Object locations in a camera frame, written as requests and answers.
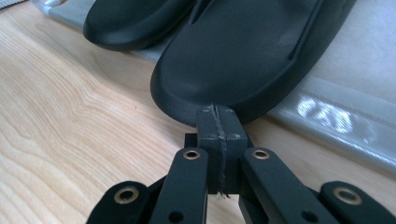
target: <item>wood grain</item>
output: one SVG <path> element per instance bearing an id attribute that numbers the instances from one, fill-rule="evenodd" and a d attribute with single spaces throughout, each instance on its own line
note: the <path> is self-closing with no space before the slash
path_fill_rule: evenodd
<path id="1" fill-rule="evenodd" d="M 0 10 L 0 223 L 84 223 L 105 191 L 164 176 L 184 133 L 153 103 L 154 63 L 100 49 L 25 2 Z M 396 214 L 396 176 L 262 117 L 248 125 L 313 189 L 343 180 Z M 237 196 L 207 223 L 243 223 Z"/>

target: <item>light wood grain surface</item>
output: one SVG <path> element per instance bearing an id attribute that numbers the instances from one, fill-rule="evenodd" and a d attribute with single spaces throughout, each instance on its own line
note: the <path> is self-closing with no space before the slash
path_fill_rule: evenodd
<path id="1" fill-rule="evenodd" d="M 153 68 L 29 2 L 0 10 L 0 223 L 84 223 L 108 188 L 167 173 L 194 129 L 153 103 Z M 346 181 L 396 214 L 395 174 L 267 117 L 246 130 L 308 187 Z M 243 223 L 236 202 L 209 197 L 207 223 Z"/>

